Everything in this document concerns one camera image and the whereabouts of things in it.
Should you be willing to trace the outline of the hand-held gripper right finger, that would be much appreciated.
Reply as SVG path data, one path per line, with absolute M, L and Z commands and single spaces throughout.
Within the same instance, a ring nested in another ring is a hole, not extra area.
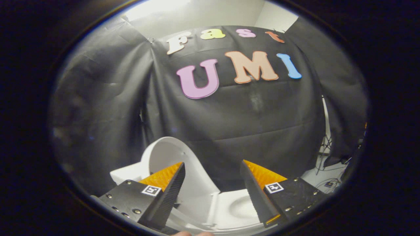
M 300 177 L 288 179 L 248 160 L 242 161 L 240 174 L 264 227 L 295 221 L 327 197 Z

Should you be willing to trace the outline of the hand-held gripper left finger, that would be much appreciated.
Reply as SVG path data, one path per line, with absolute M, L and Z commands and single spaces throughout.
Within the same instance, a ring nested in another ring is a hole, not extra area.
M 99 200 L 137 224 L 161 230 L 177 201 L 185 175 L 185 164 L 178 162 L 143 180 L 127 179 Z

